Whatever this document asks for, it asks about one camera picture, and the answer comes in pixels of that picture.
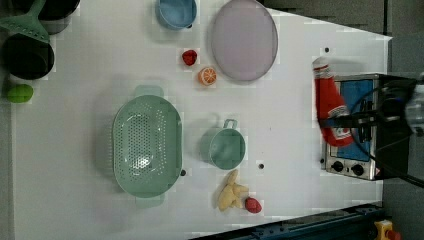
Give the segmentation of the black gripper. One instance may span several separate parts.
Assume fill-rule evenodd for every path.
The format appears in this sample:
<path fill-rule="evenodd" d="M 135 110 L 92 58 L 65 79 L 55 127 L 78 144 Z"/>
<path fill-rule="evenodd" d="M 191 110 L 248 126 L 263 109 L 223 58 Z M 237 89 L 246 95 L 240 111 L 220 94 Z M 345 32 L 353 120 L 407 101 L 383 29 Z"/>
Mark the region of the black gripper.
<path fill-rule="evenodd" d="M 346 102 L 352 114 L 327 119 L 319 119 L 321 128 L 349 128 L 355 144 L 368 144 L 372 140 L 371 130 L 389 143 L 401 141 L 411 135 L 406 123 L 405 107 L 411 99 L 409 84 L 386 83 L 375 86 L 373 83 L 347 83 Z"/>

